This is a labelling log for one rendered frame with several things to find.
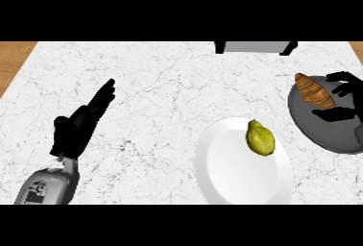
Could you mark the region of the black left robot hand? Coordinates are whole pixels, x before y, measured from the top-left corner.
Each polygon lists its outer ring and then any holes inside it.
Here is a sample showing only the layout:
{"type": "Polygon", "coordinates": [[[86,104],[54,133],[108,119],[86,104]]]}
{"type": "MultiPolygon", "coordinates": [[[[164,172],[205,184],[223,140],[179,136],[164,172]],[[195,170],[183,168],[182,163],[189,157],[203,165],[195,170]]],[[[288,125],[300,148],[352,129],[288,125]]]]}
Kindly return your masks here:
{"type": "Polygon", "coordinates": [[[55,119],[55,144],[51,154],[58,158],[76,159],[83,155],[99,119],[115,99],[115,80],[111,79],[90,103],[74,111],[70,117],[55,119]]]}

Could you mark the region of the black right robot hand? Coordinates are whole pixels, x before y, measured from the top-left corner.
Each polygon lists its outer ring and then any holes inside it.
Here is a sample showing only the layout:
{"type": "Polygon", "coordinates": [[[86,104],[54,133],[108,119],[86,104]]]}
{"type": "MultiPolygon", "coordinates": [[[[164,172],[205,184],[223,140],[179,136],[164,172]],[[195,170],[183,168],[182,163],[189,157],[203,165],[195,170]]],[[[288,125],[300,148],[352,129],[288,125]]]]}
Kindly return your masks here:
{"type": "Polygon", "coordinates": [[[312,113],[328,122],[343,121],[359,117],[360,122],[363,123],[363,80],[360,80],[350,72],[341,71],[328,74],[326,81],[346,81],[346,83],[332,90],[332,93],[340,97],[350,94],[353,97],[355,108],[335,107],[328,110],[313,110],[312,113]]]}

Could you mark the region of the dark grey pan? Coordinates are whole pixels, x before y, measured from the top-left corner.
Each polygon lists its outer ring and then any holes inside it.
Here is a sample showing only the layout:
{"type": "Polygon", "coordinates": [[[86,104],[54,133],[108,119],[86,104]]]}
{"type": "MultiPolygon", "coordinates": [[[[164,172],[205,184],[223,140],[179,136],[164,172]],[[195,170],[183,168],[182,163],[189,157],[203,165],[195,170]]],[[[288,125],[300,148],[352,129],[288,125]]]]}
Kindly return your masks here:
{"type": "MultiPolygon", "coordinates": [[[[355,108],[353,97],[349,94],[340,97],[332,90],[344,82],[328,82],[325,76],[309,76],[325,87],[337,107],[355,108]]],[[[288,108],[294,122],[313,143],[326,150],[340,154],[363,153],[363,123],[359,117],[353,119],[328,122],[312,113],[313,110],[324,110],[304,101],[297,85],[293,85],[288,95],[288,108]]]]}

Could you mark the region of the brown croissant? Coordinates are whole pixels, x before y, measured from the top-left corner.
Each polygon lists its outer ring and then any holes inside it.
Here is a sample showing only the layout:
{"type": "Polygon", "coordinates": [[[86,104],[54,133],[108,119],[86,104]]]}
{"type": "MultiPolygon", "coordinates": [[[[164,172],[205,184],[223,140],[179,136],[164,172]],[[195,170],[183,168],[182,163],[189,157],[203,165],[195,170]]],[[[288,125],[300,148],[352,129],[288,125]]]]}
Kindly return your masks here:
{"type": "Polygon", "coordinates": [[[328,90],[306,74],[296,74],[296,85],[306,102],[325,110],[332,109],[337,106],[328,90]]]}

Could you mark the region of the white plate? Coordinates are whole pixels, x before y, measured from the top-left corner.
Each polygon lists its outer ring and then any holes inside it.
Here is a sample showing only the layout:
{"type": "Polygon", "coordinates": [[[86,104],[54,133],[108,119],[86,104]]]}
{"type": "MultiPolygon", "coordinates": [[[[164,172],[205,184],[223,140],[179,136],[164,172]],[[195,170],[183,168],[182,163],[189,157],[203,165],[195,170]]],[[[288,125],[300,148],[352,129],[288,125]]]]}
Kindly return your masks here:
{"type": "Polygon", "coordinates": [[[210,204],[290,204],[294,175],[279,139],[269,156],[247,145],[250,119],[228,117],[213,123],[200,138],[195,169],[200,190],[210,204]]]}

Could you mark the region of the yellow-green lemon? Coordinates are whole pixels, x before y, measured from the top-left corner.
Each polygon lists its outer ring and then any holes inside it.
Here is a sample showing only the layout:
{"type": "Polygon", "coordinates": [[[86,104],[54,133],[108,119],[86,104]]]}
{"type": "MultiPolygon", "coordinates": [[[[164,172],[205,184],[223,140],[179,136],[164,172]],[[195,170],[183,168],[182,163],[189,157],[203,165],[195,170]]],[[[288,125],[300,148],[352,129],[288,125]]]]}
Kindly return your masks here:
{"type": "Polygon", "coordinates": [[[265,157],[273,154],[273,132],[262,125],[262,123],[257,120],[251,120],[248,122],[245,140],[247,145],[256,154],[265,157]]]}

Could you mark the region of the grey appliance with black legs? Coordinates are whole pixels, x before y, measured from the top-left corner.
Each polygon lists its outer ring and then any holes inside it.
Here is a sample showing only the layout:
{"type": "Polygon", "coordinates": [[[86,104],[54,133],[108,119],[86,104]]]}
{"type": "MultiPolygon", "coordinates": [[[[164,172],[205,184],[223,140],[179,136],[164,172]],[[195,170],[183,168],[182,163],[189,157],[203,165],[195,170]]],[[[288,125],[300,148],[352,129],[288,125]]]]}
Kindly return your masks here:
{"type": "Polygon", "coordinates": [[[253,52],[278,53],[288,56],[298,47],[297,41],[216,41],[216,53],[226,52],[253,52]]]}

